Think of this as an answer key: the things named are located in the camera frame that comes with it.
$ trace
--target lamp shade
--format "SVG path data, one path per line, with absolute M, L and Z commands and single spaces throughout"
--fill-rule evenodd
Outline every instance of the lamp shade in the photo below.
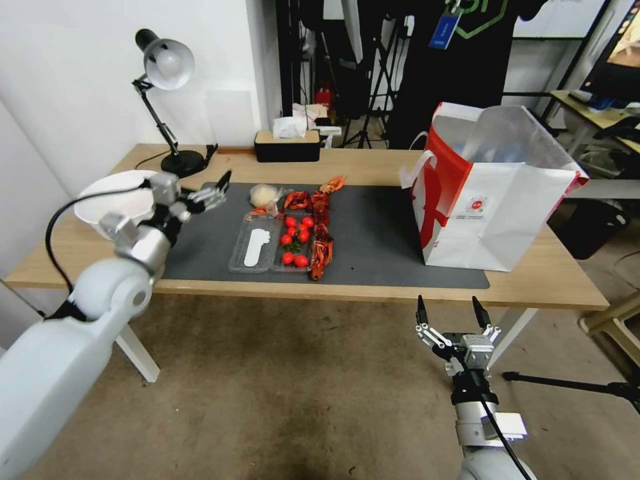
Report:
M 188 82 L 195 69 L 195 61 L 186 45 L 158 38 L 148 29 L 139 30 L 135 42 L 144 53 L 145 72 L 154 87 L 176 90 Z

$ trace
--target crayfish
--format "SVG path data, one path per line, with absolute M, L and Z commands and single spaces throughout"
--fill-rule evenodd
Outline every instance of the crayfish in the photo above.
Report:
M 283 208 L 290 210 L 303 210 L 309 206 L 309 194 L 307 192 L 292 192 L 285 198 Z
M 311 257 L 310 276 L 312 280 L 318 281 L 325 272 L 325 267 L 330 264 L 333 258 L 333 237 L 329 234 L 329 196 L 333 192 L 340 190 L 345 184 L 345 177 L 336 177 L 324 183 L 311 196 L 311 204 L 307 211 L 312 212 L 315 226 L 313 232 L 313 255 Z

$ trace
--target blue badge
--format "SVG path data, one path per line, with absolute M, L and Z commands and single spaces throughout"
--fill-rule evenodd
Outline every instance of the blue badge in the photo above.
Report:
M 444 12 L 442 17 L 440 17 L 438 26 L 435 28 L 435 32 L 433 32 L 429 46 L 435 49 L 446 50 L 459 21 L 459 13 Z

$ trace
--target computer screen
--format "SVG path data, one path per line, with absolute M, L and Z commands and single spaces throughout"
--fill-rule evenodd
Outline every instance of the computer screen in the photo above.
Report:
M 624 20 L 620 31 L 624 33 L 620 40 L 615 44 L 607 63 L 621 65 L 622 67 L 640 68 L 640 15 L 638 15 L 638 7 L 634 7 L 630 12 L 634 15 L 632 20 L 628 18 Z
M 633 2 L 581 89 L 640 101 L 640 0 Z

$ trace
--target paper shopping bag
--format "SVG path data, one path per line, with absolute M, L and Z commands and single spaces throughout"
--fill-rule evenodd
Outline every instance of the paper shopping bag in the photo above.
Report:
M 401 170 L 425 263 L 511 271 L 585 172 L 522 107 L 443 103 Z

